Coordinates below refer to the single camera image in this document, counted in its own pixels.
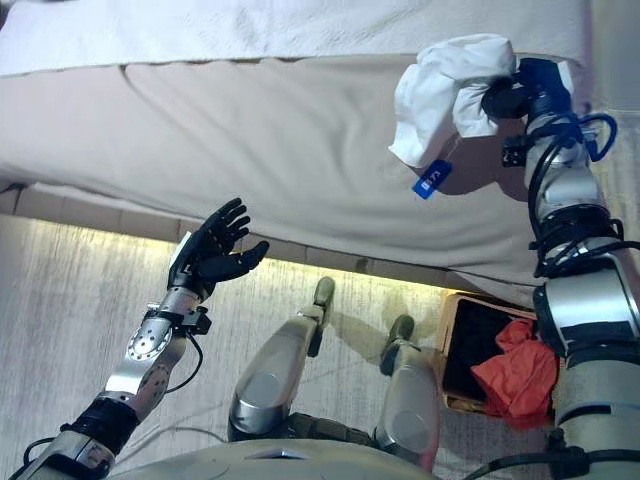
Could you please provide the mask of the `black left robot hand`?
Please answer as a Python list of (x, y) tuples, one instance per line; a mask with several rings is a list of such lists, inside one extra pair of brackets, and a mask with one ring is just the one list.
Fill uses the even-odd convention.
[(268, 241), (233, 252), (236, 243), (250, 233), (250, 221), (240, 198), (216, 210), (180, 249), (169, 269), (167, 288), (185, 288), (204, 301), (218, 283), (237, 279), (256, 268), (269, 250)]

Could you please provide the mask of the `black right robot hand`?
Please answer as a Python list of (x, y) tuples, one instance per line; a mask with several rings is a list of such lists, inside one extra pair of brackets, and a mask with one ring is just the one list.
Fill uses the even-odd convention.
[(565, 87), (557, 63), (523, 58), (516, 71), (495, 80), (481, 100), (492, 119), (530, 120), (547, 114), (572, 111), (571, 94)]

